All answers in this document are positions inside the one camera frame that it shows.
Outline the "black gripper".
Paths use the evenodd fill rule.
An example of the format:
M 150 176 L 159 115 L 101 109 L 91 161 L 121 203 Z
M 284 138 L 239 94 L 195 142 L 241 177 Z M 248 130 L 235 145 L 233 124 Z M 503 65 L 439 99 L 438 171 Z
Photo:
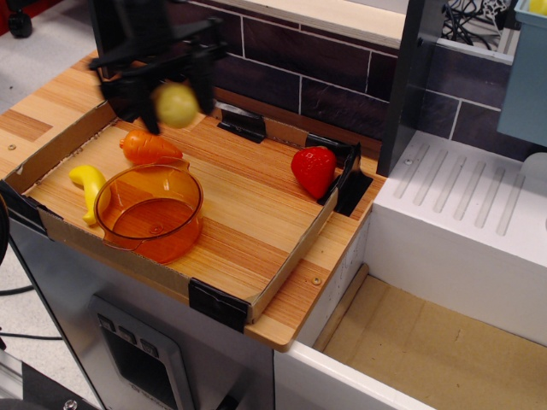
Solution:
M 187 79 L 200 109 L 211 114 L 215 108 L 214 65 L 227 48 L 221 34 L 223 20 L 209 17 L 176 23 L 167 1 L 117 2 L 126 36 L 116 52 L 117 73 L 105 79 L 100 67 L 107 61 L 97 57 L 90 64 L 116 115 L 131 123 L 141 119 L 149 132 L 159 135 L 150 94 L 167 79 Z

